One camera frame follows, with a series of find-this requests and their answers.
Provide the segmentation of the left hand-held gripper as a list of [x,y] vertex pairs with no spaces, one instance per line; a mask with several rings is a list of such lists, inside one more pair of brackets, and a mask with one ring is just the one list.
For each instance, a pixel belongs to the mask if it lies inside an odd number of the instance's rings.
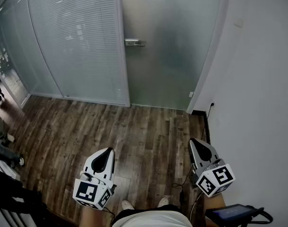
[[113,148],[101,149],[88,157],[80,177],[75,179],[73,199],[85,207],[104,209],[116,188],[114,165]]

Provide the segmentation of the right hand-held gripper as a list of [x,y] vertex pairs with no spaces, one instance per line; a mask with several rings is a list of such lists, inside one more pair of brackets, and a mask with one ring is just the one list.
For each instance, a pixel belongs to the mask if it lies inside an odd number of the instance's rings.
[[226,190],[236,179],[229,164],[220,158],[213,146],[196,138],[189,140],[192,188],[213,197]]

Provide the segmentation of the silver metal door handle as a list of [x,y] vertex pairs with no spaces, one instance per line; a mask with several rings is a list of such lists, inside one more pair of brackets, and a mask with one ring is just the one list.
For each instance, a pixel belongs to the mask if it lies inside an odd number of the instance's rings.
[[140,39],[124,39],[125,46],[145,47],[145,42]]

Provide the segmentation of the person's left forearm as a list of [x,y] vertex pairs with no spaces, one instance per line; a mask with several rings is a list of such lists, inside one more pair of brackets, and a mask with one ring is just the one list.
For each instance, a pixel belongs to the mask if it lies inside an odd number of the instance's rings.
[[83,207],[79,227],[111,227],[115,214],[108,208],[97,210]]

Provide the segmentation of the person's right forearm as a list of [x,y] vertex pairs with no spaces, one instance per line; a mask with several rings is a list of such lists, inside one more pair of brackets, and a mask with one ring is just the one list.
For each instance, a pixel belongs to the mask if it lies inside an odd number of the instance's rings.
[[208,209],[218,209],[225,207],[225,201],[223,195],[221,193],[208,197],[204,195],[204,204],[203,204],[203,212],[205,213]]

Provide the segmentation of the black tablet device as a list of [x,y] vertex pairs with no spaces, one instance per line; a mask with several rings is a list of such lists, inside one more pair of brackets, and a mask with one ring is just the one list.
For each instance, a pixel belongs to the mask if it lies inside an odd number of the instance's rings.
[[241,204],[207,209],[205,217],[219,227],[247,227],[249,224],[267,225],[273,222],[273,217],[264,208]]

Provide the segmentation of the person's black shorts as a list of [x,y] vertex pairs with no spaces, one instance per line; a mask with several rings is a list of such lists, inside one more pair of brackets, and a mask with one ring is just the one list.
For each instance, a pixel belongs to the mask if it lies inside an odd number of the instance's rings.
[[116,223],[118,220],[131,216],[133,214],[138,214],[141,212],[147,212],[147,211],[177,211],[179,213],[181,213],[180,209],[173,205],[173,204],[168,204],[168,205],[164,205],[162,207],[157,207],[157,208],[152,208],[152,209],[147,209],[147,210],[122,210],[113,220],[113,224]]

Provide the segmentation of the black bag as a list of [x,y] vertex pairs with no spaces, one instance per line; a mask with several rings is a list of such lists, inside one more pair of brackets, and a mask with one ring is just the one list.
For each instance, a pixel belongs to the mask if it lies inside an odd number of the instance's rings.
[[0,171],[0,208],[10,212],[30,214],[43,220],[46,205],[42,202],[42,193],[29,190],[23,184]]

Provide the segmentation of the person's white shirt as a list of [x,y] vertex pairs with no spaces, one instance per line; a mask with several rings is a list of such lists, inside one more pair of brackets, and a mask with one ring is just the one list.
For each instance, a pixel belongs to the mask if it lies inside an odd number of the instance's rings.
[[112,227],[192,227],[192,224],[180,212],[151,210],[123,217]]

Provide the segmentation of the glass partition with white blinds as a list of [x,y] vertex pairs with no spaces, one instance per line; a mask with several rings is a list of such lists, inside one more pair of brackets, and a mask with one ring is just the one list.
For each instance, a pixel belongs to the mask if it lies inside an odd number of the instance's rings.
[[126,104],[117,0],[28,0],[40,50],[65,98]]

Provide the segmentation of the frosted glass partition panel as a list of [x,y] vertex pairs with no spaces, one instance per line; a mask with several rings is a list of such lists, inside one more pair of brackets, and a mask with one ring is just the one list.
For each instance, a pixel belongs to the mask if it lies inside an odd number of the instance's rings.
[[28,0],[5,0],[0,9],[5,47],[27,91],[36,96],[61,98],[35,36]]

